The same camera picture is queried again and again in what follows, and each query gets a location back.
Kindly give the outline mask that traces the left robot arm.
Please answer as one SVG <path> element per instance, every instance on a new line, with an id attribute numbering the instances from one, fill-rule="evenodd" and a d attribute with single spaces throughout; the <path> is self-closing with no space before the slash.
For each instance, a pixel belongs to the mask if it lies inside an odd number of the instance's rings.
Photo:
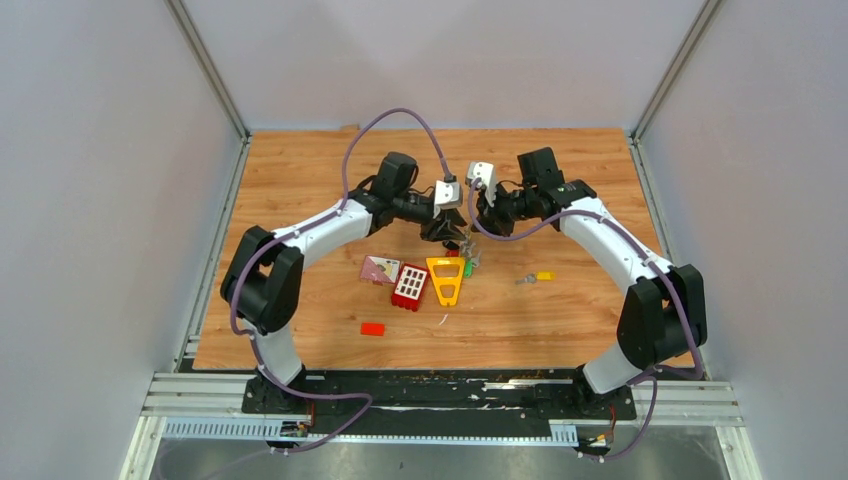
<path id="1" fill-rule="evenodd" d="M 262 376 L 271 381 L 268 400 L 283 413 L 298 411 L 306 386 L 290 322 L 300 299 L 304 272 L 322 257 L 389 226 L 419 225 L 424 241 L 458 240 L 466 222 L 457 209 L 462 189 L 447 172 L 432 191 L 414 187 L 419 166 L 409 155 L 390 152 L 378 171 L 348 188 L 327 210 L 276 230 L 249 228 L 221 282 L 234 334 L 247 336 Z"/>

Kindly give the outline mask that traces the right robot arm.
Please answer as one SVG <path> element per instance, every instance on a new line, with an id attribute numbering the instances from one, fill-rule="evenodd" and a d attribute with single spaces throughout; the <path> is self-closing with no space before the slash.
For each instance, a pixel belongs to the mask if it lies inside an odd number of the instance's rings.
<path id="1" fill-rule="evenodd" d="M 611 392 L 665 370 L 666 361 L 689 353 L 704 374 L 699 352 L 708 338 L 704 280 L 691 264 L 676 266 L 631 234 L 598 194 L 580 179 L 568 181 L 549 147 L 517 158 L 521 180 L 507 190 L 490 163 L 474 162 L 466 182 L 476 200 L 474 228 L 498 241 L 517 241 L 516 222 L 539 220 L 575 241 L 624 295 L 616 338 L 600 356 L 580 366 L 571 403 L 584 417 L 596 417 L 611 403 Z"/>

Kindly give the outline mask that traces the large metal keyring with tags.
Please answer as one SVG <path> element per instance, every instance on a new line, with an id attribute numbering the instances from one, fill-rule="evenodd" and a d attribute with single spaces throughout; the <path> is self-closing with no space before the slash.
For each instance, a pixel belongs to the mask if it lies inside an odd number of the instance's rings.
<path id="1" fill-rule="evenodd" d="M 461 257 L 465 260 L 464 278 L 470 278 L 481 264 L 482 250 L 477 247 L 474 233 L 475 231 L 471 227 L 467 227 L 461 240 L 445 240 L 442 242 L 447 256 Z"/>

